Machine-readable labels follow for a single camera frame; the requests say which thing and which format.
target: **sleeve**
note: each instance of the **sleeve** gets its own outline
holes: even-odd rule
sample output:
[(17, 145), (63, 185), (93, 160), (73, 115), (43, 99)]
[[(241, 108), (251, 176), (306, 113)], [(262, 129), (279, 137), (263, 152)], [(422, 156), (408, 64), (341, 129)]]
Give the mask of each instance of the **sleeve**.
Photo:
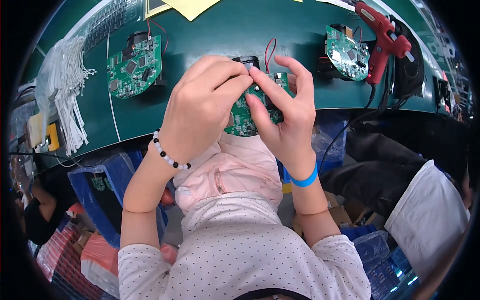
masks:
[(170, 269), (155, 247), (135, 244), (120, 249), (120, 299), (158, 299), (168, 284)]
[(355, 294), (358, 299), (370, 299), (372, 293), (370, 282), (363, 270), (360, 256), (347, 236), (327, 237), (318, 241), (312, 247), (312, 251), (325, 263), (339, 287), (343, 287), (345, 292)]

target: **yellow clip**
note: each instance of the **yellow clip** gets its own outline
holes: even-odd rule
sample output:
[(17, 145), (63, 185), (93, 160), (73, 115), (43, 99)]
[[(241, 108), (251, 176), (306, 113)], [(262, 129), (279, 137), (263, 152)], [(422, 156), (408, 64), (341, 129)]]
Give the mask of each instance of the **yellow clip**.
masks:
[(60, 148), (59, 137), (57, 135), (57, 127), (55, 123), (47, 127), (47, 135), (50, 136), (50, 143), (48, 144), (49, 151), (55, 151)]

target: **white cloth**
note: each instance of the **white cloth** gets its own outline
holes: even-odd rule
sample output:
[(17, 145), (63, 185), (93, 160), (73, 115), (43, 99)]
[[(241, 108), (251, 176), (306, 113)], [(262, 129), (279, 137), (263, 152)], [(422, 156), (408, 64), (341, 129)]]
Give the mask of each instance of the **white cloth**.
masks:
[(201, 200), (182, 221), (182, 230), (184, 242), (173, 266), (151, 246), (119, 251), (122, 300), (235, 299), (264, 288), (309, 299), (370, 299), (362, 262), (345, 235), (325, 238), (310, 249), (281, 225), (259, 193)]
[(469, 213), (453, 183), (426, 162), (385, 223), (422, 281), (465, 231)]

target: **red hot glue gun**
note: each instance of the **red hot glue gun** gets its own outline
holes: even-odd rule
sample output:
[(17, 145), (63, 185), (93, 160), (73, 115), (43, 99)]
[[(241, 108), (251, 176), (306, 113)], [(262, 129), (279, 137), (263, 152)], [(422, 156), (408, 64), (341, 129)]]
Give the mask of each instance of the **red hot glue gun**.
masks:
[(400, 59), (406, 56), (409, 61), (414, 61), (410, 53), (412, 45), (406, 37), (395, 35), (395, 26), (387, 17), (364, 2), (358, 2), (355, 5), (355, 12), (377, 35), (377, 44), (368, 61), (369, 74), (365, 79), (369, 84), (380, 82), (390, 54), (394, 54)]

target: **beaded bracelet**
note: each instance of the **beaded bracelet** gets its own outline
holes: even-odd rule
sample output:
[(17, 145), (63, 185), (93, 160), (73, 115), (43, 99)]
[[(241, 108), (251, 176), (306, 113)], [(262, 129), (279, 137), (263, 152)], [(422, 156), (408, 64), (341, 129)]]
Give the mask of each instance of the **beaded bracelet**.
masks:
[(160, 153), (160, 156), (163, 157), (164, 160), (166, 160), (168, 162), (169, 165), (172, 165), (174, 168), (179, 168), (180, 170), (183, 170), (183, 169), (190, 169), (192, 167), (191, 164), (185, 164), (185, 165), (182, 165), (182, 164), (179, 164), (178, 162), (174, 161), (172, 158), (170, 158), (166, 153), (165, 151), (163, 151), (163, 148), (160, 146), (160, 141), (158, 140), (158, 133), (160, 132), (160, 129), (157, 128), (154, 132), (153, 132), (153, 143), (155, 144), (155, 147), (157, 149), (157, 151)]

